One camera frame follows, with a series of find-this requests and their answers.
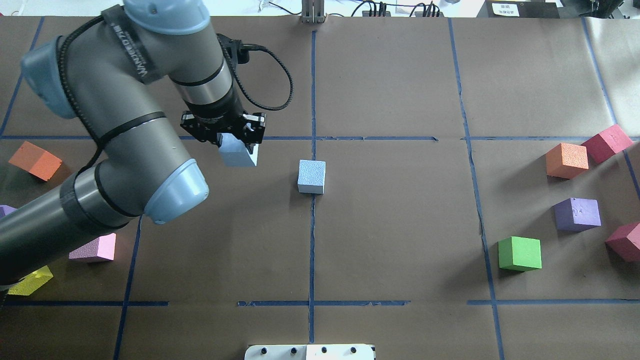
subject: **pink foam block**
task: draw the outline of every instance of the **pink foam block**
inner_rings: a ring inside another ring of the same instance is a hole
[[[101,236],[69,253],[69,260],[97,263],[113,260],[116,249],[116,234]]]
[[[619,227],[605,243],[625,261],[640,261],[640,222]]]
[[[582,146],[598,164],[633,145],[619,125],[613,125],[585,141]]]

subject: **light blue foam block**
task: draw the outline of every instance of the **light blue foam block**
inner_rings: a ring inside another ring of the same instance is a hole
[[[258,166],[258,144],[253,146],[253,154],[249,154],[244,143],[232,134],[222,134],[222,145],[218,152],[228,167]]]
[[[316,160],[300,160],[298,191],[301,193],[324,193],[326,163]]]

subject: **white bracket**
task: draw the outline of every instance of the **white bracket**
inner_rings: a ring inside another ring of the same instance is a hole
[[[321,24],[324,22],[324,0],[302,0],[301,21]]]
[[[252,345],[244,360],[376,360],[373,345]]]

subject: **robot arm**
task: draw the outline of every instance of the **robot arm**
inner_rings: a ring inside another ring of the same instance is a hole
[[[125,0],[102,17],[23,58],[32,89],[77,115],[108,160],[0,219],[0,290],[143,213],[163,224],[207,198],[147,83],[170,77],[190,109],[181,126],[201,142],[231,133],[251,151],[262,141],[266,116],[243,110],[201,0]]]

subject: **white label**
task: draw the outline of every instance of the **white label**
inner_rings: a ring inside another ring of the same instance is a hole
[[[520,16],[518,13],[518,5],[516,4],[497,4],[493,3],[493,13],[501,16]]]

